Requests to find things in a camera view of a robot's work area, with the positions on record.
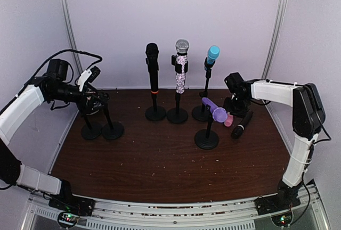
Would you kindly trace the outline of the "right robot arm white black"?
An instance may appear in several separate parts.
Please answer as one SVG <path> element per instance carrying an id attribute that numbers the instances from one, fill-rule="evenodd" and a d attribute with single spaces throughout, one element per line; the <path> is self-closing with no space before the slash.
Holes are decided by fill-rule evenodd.
<path id="1" fill-rule="evenodd" d="M 274 102 L 292 108 L 294 146 L 287 169 L 278 185 L 278 193 L 273 198 L 277 209 L 285 209 L 297 198 L 303 185 L 303 174 L 312 161 L 314 147 L 319 142 L 318 135 L 324 131 L 326 114 L 313 83 L 305 85 L 281 83 L 269 79 L 244 80 L 234 72 L 224 79 L 231 97 L 224 101 L 224 108 L 231 115 L 248 123 L 251 102 Z"/>

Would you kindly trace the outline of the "light blue microphone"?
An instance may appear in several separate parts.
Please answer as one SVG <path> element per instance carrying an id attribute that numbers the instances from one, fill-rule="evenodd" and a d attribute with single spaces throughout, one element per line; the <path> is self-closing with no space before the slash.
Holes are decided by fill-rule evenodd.
<path id="1" fill-rule="evenodd" d="M 220 48 L 216 45 L 211 46 L 208 49 L 207 57 L 204 61 L 204 69 L 208 70 L 212 68 L 216 60 L 218 59 L 219 55 L 220 55 Z"/>

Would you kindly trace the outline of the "black stand of purple mic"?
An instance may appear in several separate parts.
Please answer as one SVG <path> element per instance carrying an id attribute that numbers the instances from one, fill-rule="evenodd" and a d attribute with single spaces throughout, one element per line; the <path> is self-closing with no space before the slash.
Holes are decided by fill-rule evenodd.
<path id="1" fill-rule="evenodd" d="M 207 105 L 206 109 L 208 111 L 207 128 L 202 129 L 195 134 L 194 142 L 203 150 L 211 150 L 218 146 L 219 137 L 214 131 L 212 131 L 214 119 L 213 114 L 210 111 L 210 106 Z"/>

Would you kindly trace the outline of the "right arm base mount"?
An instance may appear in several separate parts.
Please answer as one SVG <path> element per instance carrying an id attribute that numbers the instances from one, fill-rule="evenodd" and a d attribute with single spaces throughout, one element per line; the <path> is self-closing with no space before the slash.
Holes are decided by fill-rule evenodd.
<path id="1" fill-rule="evenodd" d="M 294 222 L 293 208 L 301 204 L 298 198 L 288 204 L 280 204 L 277 195 L 259 196 L 254 202 L 259 216 L 270 214 L 273 224 L 282 228 Z"/>

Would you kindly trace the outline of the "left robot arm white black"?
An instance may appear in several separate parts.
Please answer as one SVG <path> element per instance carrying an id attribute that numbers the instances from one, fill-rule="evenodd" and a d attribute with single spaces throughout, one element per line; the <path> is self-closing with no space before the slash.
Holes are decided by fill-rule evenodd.
<path id="1" fill-rule="evenodd" d="M 104 107 L 109 97 L 98 91 L 91 83 L 100 74 L 100 69 L 90 66 L 82 72 L 77 83 L 66 81 L 70 64 L 62 59 L 49 61 L 47 71 L 34 77 L 21 94 L 1 110 L 1 180 L 10 186 L 23 186 L 32 190 L 56 195 L 55 200 L 65 211 L 73 210 L 76 198 L 62 190 L 64 181 L 24 165 L 10 151 L 8 145 L 14 134 L 29 115 L 44 102 L 62 101 L 66 105 L 75 103 L 83 114 L 91 114 Z"/>

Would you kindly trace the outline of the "purple microphone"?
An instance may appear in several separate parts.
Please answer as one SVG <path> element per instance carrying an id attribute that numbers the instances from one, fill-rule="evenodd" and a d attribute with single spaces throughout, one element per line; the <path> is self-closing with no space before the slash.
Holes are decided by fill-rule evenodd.
<path id="1" fill-rule="evenodd" d="M 227 119 L 228 113 L 224 108 L 216 105 L 212 100 L 210 100 L 207 97 L 203 97 L 201 100 L 205 108 L 212 115 L 213 120 L 215 122 L 223 123 Z"/>

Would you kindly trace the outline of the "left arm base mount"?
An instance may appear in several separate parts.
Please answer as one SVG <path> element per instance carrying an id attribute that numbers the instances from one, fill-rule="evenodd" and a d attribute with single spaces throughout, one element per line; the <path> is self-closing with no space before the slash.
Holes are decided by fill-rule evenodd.
<path id="1" fill-rule="evenodd" d="M 95 201 L 89 198 L 74 196 L 67 202 L 56 195 L 47 195 L 47 197 L 48 205 L 60 210 L 56 221 L 64 229 L 75 227 L 81 217 L 91 216 L 95 207 Z"/>

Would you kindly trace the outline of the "pink microphone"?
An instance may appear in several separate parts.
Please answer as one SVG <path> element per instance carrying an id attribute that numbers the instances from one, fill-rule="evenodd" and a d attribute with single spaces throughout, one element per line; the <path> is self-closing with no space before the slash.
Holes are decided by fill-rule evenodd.
<path id="1" fill-rule="evenodd" d="M 228 115 L 227 119 L 224 121 L 225 127 L 231 127 L 234 121 L 234 117 L 232 115 Z"/>

